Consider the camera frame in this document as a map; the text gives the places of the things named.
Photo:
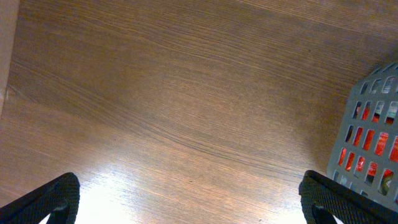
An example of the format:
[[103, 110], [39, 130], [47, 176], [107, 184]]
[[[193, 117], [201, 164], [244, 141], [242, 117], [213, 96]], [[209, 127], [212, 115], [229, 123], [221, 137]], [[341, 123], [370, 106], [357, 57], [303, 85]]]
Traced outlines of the orange spaghetti packet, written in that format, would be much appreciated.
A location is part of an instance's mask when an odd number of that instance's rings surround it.
[[357, 101], [343, 126], [333, 163], [372, 186], [379, 181], [378, 191], [386, 195], [397, 171], [397, 102]]

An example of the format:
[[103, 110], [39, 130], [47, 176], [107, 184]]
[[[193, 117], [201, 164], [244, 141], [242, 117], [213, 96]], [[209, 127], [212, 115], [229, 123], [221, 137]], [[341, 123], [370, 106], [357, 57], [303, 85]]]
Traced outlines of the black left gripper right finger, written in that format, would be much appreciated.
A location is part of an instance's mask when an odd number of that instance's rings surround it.
[[308, 170], [299, 185], [307, 223], [397, 223], [397, 212]]

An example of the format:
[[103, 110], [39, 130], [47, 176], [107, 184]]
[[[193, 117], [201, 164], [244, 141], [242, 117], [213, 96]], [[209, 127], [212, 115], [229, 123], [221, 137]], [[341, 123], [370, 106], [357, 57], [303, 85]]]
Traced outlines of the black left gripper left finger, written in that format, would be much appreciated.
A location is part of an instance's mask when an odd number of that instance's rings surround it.
[[78, 177], [67, 172], [1, 207], [1, 223], [74, 224], [80, 201]]

